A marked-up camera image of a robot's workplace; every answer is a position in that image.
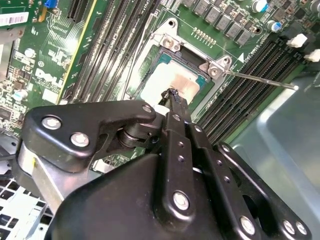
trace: metal bracket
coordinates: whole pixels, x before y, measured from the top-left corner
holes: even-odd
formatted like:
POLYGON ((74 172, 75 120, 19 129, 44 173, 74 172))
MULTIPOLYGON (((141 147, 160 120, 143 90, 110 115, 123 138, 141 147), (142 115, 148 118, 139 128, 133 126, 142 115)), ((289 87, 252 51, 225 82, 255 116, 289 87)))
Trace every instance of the metal bracket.
POLYGON ((221 86, 226 76, 223 74, 228 71, 232 64, 232 58, 224 55, 218 60, 210 58, 208 55, 188 43, 182 37, 178 36, 178 21, 174 17, 168 18, 155 32, 151 33, 150 38, 143 48, 139 58, 134 66, 135 72, 141 67, 144 59, 147 57, 152 46, 162 46, 176 53, 180 51, 181 46, 189 49, 199 57, 207 61, 203 65, 198 66, 200 70, 208 73, 214 80, 215 85, 221 86))

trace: green circuit board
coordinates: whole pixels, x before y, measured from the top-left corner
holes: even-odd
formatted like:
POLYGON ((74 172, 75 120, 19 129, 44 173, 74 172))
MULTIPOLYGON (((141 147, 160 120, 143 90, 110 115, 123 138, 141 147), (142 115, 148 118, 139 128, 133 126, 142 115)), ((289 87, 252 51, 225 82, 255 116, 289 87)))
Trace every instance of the green circuit board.
POLYGON ((38 22, 42 0, 0 0, 0 29, 38 22))
MULTIPOLYGON (((272 0, 265 12, 254 13, 251 0, 210 0, 205 1, 207 7, 199 13, 197 6, 203 1, 162 0, 160 5, 152 10, 153 17, 146 29, 141 49, 146 46, 154 31, 168 18, 174 18, 178 22, 179 37, 211 59, 229 55, 232 58, 230 70, 238 72, 270 36, 271 31, 267 23, 271 20, 281 23, 280 33, 293 22, 297 22, 304 33, 318 36, 315 29, 319 25, 319 19, 317 14, 310 10, 311 1, 292 0, 286 8, 283 8, 288 0, 272 0), (220 12, 221 18, 214 23, 206 19, 212 8, 220 12), (218 26, 223 16, 229 19, 229 24, 239 25, 239 33, 245 34, 246 41, 240 39, 239 35, 235 36, 228 32, 231 25, 225 29, 218 26)), ((7 2, 0 0, 0 3, 8 4, 7 2)), ((27 6, 27 1, 20 2, 21 5, 27 6)), ((50 9, 46 12, 42 22, 37 21, 42 9, 39 6, 40 2, 35 1, 28 8, 30 15, 24 36, 13 43, 7 76, 5 79, 0 79, 1 128, 18 136, 24 114, 38 106, 119 99, 128 75, 133 50, 137 47, 135 43, 139 42, 139 38, 135 39, 135 34, 138 35, 138 30, 143 29, 145 24, 143 18, 144 20, 148 18, 144 10, 151 11, 152 1, 88 0, 85 2, 83 18, 76 23, 68 17, 69 1, 59 1, 54 11, 50 9), (132 17, 136 16, 135 14, 138 16, 137 25, 125 27, 133 22, 132 17), (122 20, 113 21, 117 16, 122 16, 122 20), (104 33, 109 33, 110 39, 105 40, 104 33), (90 53, 94 48, 99 57, 99 64, 90 61, 90 53), (99 56, 102 51, 105 51, 105 54, 99 56), (95 65, 98 67, 92 74, 95 65), (27 96, 23 96, 22 100, 16 100, 15 94, 21 90, 25 90, 27 96)), ((20 3, 15 4, 15 7, 20 9, 20 3)), ((3 6, 0 5, 0 14, 6 13, 3 6)), ((134 80, 135 84, 128 86, 126 93, 130 97, 137 91, 139 83, 145 79, 152 63, 159 57, 160 50, 160 46, 153 46, 141 68, 133 73, 137 78, 134 80)), ((303 65, 290 74, 286 82, 290 82, 302 69, 303 65)), ((227 76, 225 83, 217 92, 211 92, 215 85, 214 81, 209 80, 201 87, 201 91, 189 105, 193 111, 202 104, 202 107, 197 109, 195 121, 205 114, 208 105, 216 95, 223 92, 232 79, 233 77, 227 76)))

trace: black mechanical arm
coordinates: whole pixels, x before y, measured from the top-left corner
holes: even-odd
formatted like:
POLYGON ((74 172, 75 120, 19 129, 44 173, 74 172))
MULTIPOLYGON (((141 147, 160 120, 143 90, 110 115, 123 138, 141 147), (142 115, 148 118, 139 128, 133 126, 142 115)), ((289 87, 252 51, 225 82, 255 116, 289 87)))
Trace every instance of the black mechanical arm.
POLYGON ((55 213, 47 240, 311 239, 306 224, 233 149, 212 148, 185 99, 38 107, 13 173, 55 213), (93 161, 145 148, 98 176, 93 161))

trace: electronic chip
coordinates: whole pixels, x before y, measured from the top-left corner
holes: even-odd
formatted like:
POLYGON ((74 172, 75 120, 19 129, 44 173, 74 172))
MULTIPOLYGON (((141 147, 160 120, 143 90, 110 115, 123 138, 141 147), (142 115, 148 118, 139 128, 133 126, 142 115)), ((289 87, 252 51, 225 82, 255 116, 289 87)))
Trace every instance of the electronic chip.
POLYGON ((215 0, 213 5, 216 6, 217 8, 219 8, 223 1, 224 0, 215 0))
POLYGON ((241 26, 237 23, 233 23, 229 30, 225 33, 229 38, 234 39, 240 32, 241 26))
POLYGON ((215 27, 221 31, 224 31, 228 27, 230 21, 231 19, 228 16, 223 15, 215 27))
POLYGON ((211 10, 209 11, 208 15, 205 17, 205 20, 210 23, 213 24, 217 18, 220 16, 220 11, 218 9, 216 9, 215 7, 211 8, 211 10))
POLYGON ((5 109, 4 107, 0 106, 0 118, 3 120, 10 120, 11 118, 11 111, 5 109))
POLYGON ((202 14, 204 14, 204 12, 206 11, 206 9, 209 6, 209 2, 207 0, 200 0, 197 5, 194 7, 193 11, 201 16, 202 14))
POLYGON ((26 72, 26 73, 24 74, 24 78, 27 79, 27 80, 30 80, 31 74, 29 74, 29 73, 26 72))
POLYGON ((22 71, 22 70, 19 70, 19 71, 18 71, 18 75, 19 75, 20 77, 24 78, 24 77, 25 77, 25 72, 22 71))
POLYGON ((226 9, 224 10, 224 13, 227 14, 227 15, 230 15, 230 13, 233 11, 234 7, 231 6, 231 5, 228 5, 226 7, 226 9))
POLYGON ((273 15, 273 18, 278 22, 280 22, 285 17, 286 17, 286 12, 280 8, 273 15))
POLYGON ((183 0, 182 4, 185 5, 187 8, 191 8, 191 6, 194 4, 195 0, 183 0))
POLYGON ((13 88, 16 90, 21 90, 25 87, 25 83, 24 82, 20 82, 20 81, 15 81, 13 83, 13 88))
POLYGON ((282 4, 282 8, 283 9, 287 9, 290 5, 291 5, 291 1, 290 0, 286 0, 284 2, 284 4, 282 4))
POLYGON ((319 33, 319 31, 320 31, 320 23, 319 22, 315 23, 310 29, 315 34, 319 33))
POLYGON ((253 24, 254 24, 254 23, 253 23, 252 21, 248 21, 248 22, 244 25, 244 28, 249 31, 253 24))
POLYGON ((243 31, 243 33, 241 33, 241 35, 239 36, 239 38, 236 40, 236 42, 243 46, 246 44, 246 42, 249 40, 249 38, 251 37, 250 33, 248 31, 243 31))
POLYGON ((234 18, 234 20, 239 24, 243 17, 244 15, 241 12, 239 12, 237 16, 234 18))
POLYGON ((306 15, 306 11, 302 8, 299 8, 298 11, 294 14, 297 19, 302 19, 306 15))

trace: white label sticker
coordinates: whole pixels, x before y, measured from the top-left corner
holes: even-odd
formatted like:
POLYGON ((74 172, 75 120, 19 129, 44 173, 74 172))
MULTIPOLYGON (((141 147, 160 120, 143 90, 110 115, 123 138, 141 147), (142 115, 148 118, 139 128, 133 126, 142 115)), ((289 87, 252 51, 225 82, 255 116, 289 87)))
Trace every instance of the white label sticker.
POLYGON ((0 27, 22 24, 28 21, 29 12, 7 13, 0 15, 0 27))
POLYGON ((52 104, 57 104, 59 95, 49 89, 44 89, 42 99, 46 100, 52 104))
POLYGON ((28 91, 32 91, 33 88, 34 88, 34 85, 33 85, 31 82, 29 82, 29 83, 28 83, 28 86, 26 87, 26 89, 27 89, 28 91))

